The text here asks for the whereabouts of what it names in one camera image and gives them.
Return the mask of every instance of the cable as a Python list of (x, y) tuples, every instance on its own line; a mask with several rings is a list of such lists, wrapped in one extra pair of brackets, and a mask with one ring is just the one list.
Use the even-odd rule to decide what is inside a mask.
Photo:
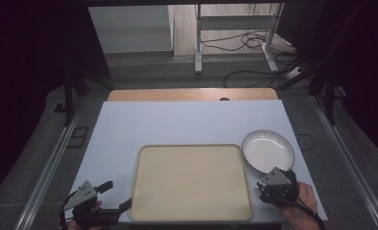
[(77, 191), (71, 193), (63, 202), (63, 204), (60, 206), (59, 209), (59, 229), (66, 229), (66, 218), (64, 217), (64, 206), (67, 204), (69, 199), (76, 193)]
[(279, 76), (281, 76), (282, 74), (287, 73), (288, 71), (290, 71), (290, 70), (294, 69), (295, 67), (297, 67), (301, 62), (302, 62), (302, 60), (300, 60), (299, 58), (295, 58), (293, 61), (291, 61), (291, 63), (289, 65), (285, 66), (285, 68), (283, 68), (282, 71), (279, 72), (272, 79), (272, 81), (269, 83), (268, 87), (272, 88), (272, 89), (276, 89), (276, 88), (272, 87), (273, 81), (275, 81), (277, 78), (279, 78)]
[(278, 57), (297, 57), (296, 54), (288, 53), (288, 52), (282, 52), (282, 51), (280, 53), (274, 54), (274, 56), (275, 56), (275, 61), (278, 62), (278, 63), (280, 63), (281, 65), (290, 65), (291, 62), (284, 63), (284, 62), (280, 61), (278, 59)]
[[(289, 112), (287, 106), (285, 106), (285, 104), (284, 104), (284, 108), (285, 108), (285, 111), (287, 112), (287, 114), (290, 114), (290, 112)], [(311, 149), (313, 149), (316, 146), (315, 138), (313, 136), (309, 135), (309, 134), (300, 133), (299, 128), (297, 127), (294, 118), (291, 115), (289, 115), (288, 117), (291, 120), (291, 126), (293, 126), (295, 128), (295, 131), (296, 131), (296, 134), (295, 134), (296, 141), (297, 141), (299, 147), (300, 147), (299, 139), (300, 139), (301, 136), (307, 136), (307, 137), (311, 138), (311, 140), (312, 140), (312, 145), (310, 147), (305, 148), (305, 149), (300, 148), (300, 150), (311, 150)]]
[[(252, 14), (255, 14), (255, 8), (257, 8), (257, 4), (256, 3), (254, 4), (254, 10), (252, 10)], [(257, 14), (258, 14), (258, 12), (260, 12), (260, 4), (258, 4)]]
[(302, 206), (298, 203), (295, 203), (295, 202), (292, 202), (286, 198), (283, 198), (281, 196), (278, 196), (278, 195), (274, 195), (274, 194), (270, 194), (270, 196), (276, 198), (276, 199), (279, 199), (281, 201), (283, 201), (284, 203), (287, 203), (288, 205), (292, 205), (294, 207), (296, 207), (297, 209), (300, 209), (302, 210), (303, 212), (305, 212), (307, 215), (309, 215), (309, 217), (313, 218), (317, 223), (318, 223), (318, 226), (320, 228), (320, 230), (325, 230), (325, 227), (324, 227), (324, 223), (323, 221), (321, 220), (321, 218), (319, 217), (318, 214), (316, 214), (314, 211), (312, 211), (312, 209), (310, 209), (308, 206)]
[(299, 144), (299, 147), (300, 147), (300, 143), (299, 143), (299, 137), (300, 136), (307, 136), (309, 137), (311, 140), (312, 140), (312, 145), (308, 148), (305, 148), (305, 149), (300, 149), (300, 150), (311, 150), (313, 149), (315, 146), (316, 146), (316, 141), (315, 141), (315, 138), (309, 134), (305, 134), (305, 133), (299, 133), (299, 134), (295, 134), (295, 136), (297, 136), (297, 143)]
[(297, 199), (299, 199), (299, 201), (303, 204), (303, 206), (309, 209), (308, 205), (306, 205), (299, 196), (297, 197)]
[(219, 9), (217, 9), (217, 4), (216, 4), (216, 11), (220, 15)]
[(243, 11), (242, 15), (244, 15), (247, 10), (248, 10), (248, 14), (250, 14), (250, 10), (251, 10), (250, 6), (251, 6), (251, 3), (248, 3), (248, 7), (246, 7), (246, 9)]
[[(225, 50), (225, 51), (237, 51), (237, 50), (242, 49), (245, 46), (249, 47), (250, 49), (258, 48), (265, 41), (265, 38), (263, 36), (259, 35), (259, 34), (255, 34), (256, 32), (258, 32), (258, 31), (251, 31), (251, 32), (247, 32), (247, 33), (244, 33), (244, 34), (238, 34), (238, 35), (235, 35), (235, 36), (229, 36), (229, 37), (218, 38), (218, 39), (201, 40), (201, 44), (206, 46), (206, 47), (216, 48), (216, 49)], [(206, 44), (207, 42), (228, 40), (228, 39), (232, 39), (232, 38), (236, 38), (236, 37), (241, 37), (241, 41), (242, 41), (243, 45), (241, 45), (238, 48), (234, 48), (234, 49), (227, 49), (227, 48), (220, 47), (220, 46)], [(250, 45), (249, 44), (251, 41), (257, 41), (257, 40), (260, 40), (261, 42), (258, 43), (257, 45)]]
[[(232, 76), (232, 75), (235, 75), (235, 74), (239, 74), (239, 73), (252, 73), (252, 74), (263, 74), (263, 75), (271, 75), (271, 74), (272, 74), (272, 73), (264, 73), (264, 72), (259, 72), (259, 71), (249, 71), (249, 70), (235, 71), (235, 72), (232, 72), (232, 73), (230, 73), (230, 74), (224, 76), (224, 79), (223, 79), (223, 86), (224, 86), (224, 88), (228, 88), (228, 86), (227, 86), (227, 84), (226, 84), (226, 81), (227, 81), (228, 77), (230, 77), (230, 76)], [(264, 82), (266, 82), (266, 81), (268, 81), (268, 80), (269, 80), (269, 79), (267, 79), (267, 80), (263, 80), (263, 81), (260, 81), (260, 82), (257, 82), (257, 83), (255, 83), (255, 84), (253, 84), (253, 85), (248, 86), (247, 88), (250, 88), (250, 87), (252, 87), (252, 86), (254, 86), (254, 85), (256, 85), (256, 84), (264, 83)]]

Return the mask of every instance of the black clamp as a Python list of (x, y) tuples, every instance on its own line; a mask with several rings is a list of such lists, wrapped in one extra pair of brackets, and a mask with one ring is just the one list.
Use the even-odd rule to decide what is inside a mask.
[(275, 167), (261, 181), (266, 186), (258, 182), (257, 186), (261, 192), (260, 199), (265, 203), (285, 206), (289, 203), (284, 200), (296, 202), (299, 196), (299, 186), (292, 170), (282, 171)]
[(132, 205), (131, 199), (119, 205), (118, 209), (102, 209), (97, 206), (97, 194), (104, 193), (113, 187), (112, 181), (108, 181), (99, 187), (92, 187), (85, 181), (81, 187), (73, 192), (64, 201), (59, 210), (59, 224), (61, 229), (66, 229), (64, 211), (73, 208), (73, 219), (82, 229), (92, 226), (109, 226), (118, 224), (120, 215), (126, 212)]

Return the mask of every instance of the human hand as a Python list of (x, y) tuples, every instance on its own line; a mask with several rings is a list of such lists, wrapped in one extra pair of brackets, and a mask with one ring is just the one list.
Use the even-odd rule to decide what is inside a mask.
[[(318, 212), (318, 202), (315, 198), (314, 190), (312, 189), (312, 186), (297, 182), (299, 186), (299, 199), (302, 200), (302, 202), (298, 199), (296, 203), (307, 206), (310, 208), (314, 213)], [(282, 217), (284, 217), (285, 220), (287, 220), (295, 230), (319, 230), (319, 225), (317, 221), (310, 217), (308, 214), (303, 212), (302, 210), (288, 205), (284, 207), (278, 207), (279, 211), (282, 214)]]
[[(98, 200), (97, 201), (97, 206), (102, 205), (102, 201)], [(79, 224), (74, 220), (70, 220), (69, 225), (67, 226), (66, 230), (83, 230)], [(101, 226), (95, 226), (95, 227), (90, 227), (88, 230), (102, 230)]]

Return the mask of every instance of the aluminum rail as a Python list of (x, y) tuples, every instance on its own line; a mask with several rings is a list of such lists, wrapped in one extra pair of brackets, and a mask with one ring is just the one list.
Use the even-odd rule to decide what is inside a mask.
[(350, 174), (356, 188), (364, 200), (368, 211), (370, 212), (375, 224), (378, 227), (378, 198), (371, 187), (366, 182), (366, 179), (363, 177), (359, 167), (357, 166), (356, 162), (354, 161), (350, 150), (346, 146), (343, 141), (343, 138), (338, 132), (336, 126), (332, 126), (330, 122), (327, 120), (326, 115), (323, 113), (323, 104), (318, 99), (318, 96), (311, 96), (311, 100), (315, 105), (316, 111), (320, 116), (320, 119), (329, 134), (329, 137), (336, 147), (344, 166), (346, 167), (348, 173)]
[(63, 152), (66, 149), (66, 145), (69, 141), (70, 136), (72, 135), (73, 129), (76, 126), (76, 123), (79, 120), (80, 111), (82, 110), (84, 103), (84, 98), (81, 98), (75, 102), (75, 114), (73, 119), (70, 121), (69, 126), (63, 129), (62, 134), (60, 135), (59, 141), (55, 146), (51, 157), (46, 163), (45, 168), (43, 169), (37, 183), (34, 186), (34, 189), (22, 210), (22, 214), (19, 216), (19, 219), (13, 229), (15, 230), (28, 230), (31, 228), (36, 213), (39, 210), (40, 204), (42, 203), (43, 198), (46, 195), (49, 185), (51, 184), (52, 178), (54, 177), (55, 171), (58, 167)]

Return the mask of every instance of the white tabletop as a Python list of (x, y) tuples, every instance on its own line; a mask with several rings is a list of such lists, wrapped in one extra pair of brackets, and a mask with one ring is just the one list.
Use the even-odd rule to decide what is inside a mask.
[[(139, 151), (147, 145), (235, 144), (257, 129), (284, 136), (293, 146), (296, 179), (311, 184), (319, 216), (327, 220), (317, 190), (300, 152), (284, 105), (280, 100), (222, 102), (111, 102), (104, 103), (72, 191), (85, 180), (114, 187), (98, 195), (103, 208), (118, 208), (131, 197)], [(256, 182), (264, 176), (247, 164), (254, 214), (247, 223), (283, 222), (277, 209), (263, 203)], [(119, 221), (133, 222), (128, 212)]]

